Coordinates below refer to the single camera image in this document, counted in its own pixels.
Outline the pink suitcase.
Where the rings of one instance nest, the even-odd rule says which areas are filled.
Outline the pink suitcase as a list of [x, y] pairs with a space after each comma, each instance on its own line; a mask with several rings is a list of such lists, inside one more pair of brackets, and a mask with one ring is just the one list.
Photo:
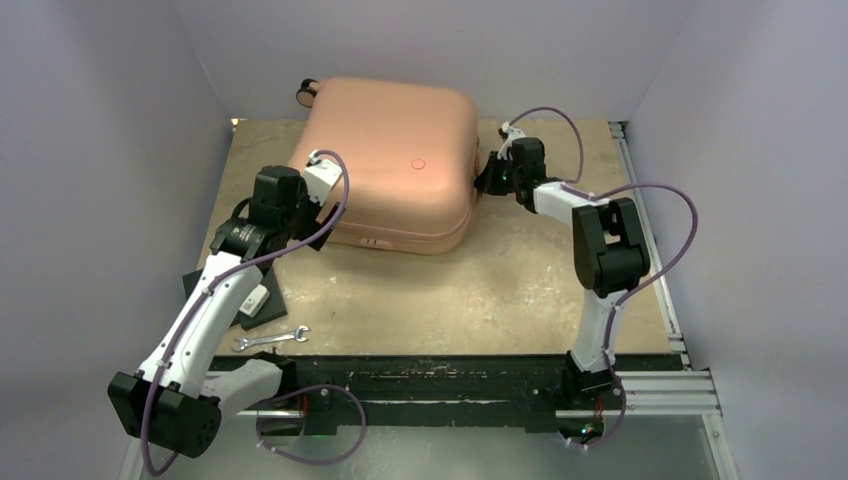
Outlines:
[[478, 110], [447, 87], [333, 77], [305, 79], [309, 108], [289, 161], [302, 170], [314, 150], [344, 161], [350, 194], [329, 240], [336, 244], [441, 255], [467, 233], [478, 195]]

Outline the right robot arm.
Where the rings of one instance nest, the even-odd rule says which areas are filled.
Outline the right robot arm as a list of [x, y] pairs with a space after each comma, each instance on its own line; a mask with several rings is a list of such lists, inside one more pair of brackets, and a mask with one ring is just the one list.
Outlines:
[[570, 228], [574, 273], [584, 289], [578, 333], [566, 358], [557, 394], [584, 407], [613, 383], [618, 315], [627, 294], [650, 271], [645, 235], [635, 202], [597, 199], [547, 173], [545, 147], [535, 137], [505, 141], [490, 154], [475, 188], [514, 196], [533, 214]]

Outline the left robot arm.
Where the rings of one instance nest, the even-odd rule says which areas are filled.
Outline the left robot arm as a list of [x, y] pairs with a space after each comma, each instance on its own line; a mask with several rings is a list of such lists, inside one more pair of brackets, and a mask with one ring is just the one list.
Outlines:
[[196, 458], [223, 421], [262, 400], [284, 409], [298, 382], [279, 362], [250, 359], [216, 379], [207, 377], [223, 336], [274, 260], [296, 248], [320, 249], [346, 207], [349, 191], [323, 221], [317, 218], [347, 169], [319, 159], [302, 170], [266, 166], [253, 193], [234, 207], [210, 244], [193, 291], [166, 335], [132, 373], [114, 375], [107, 395], [126, 433], [153, 446]]

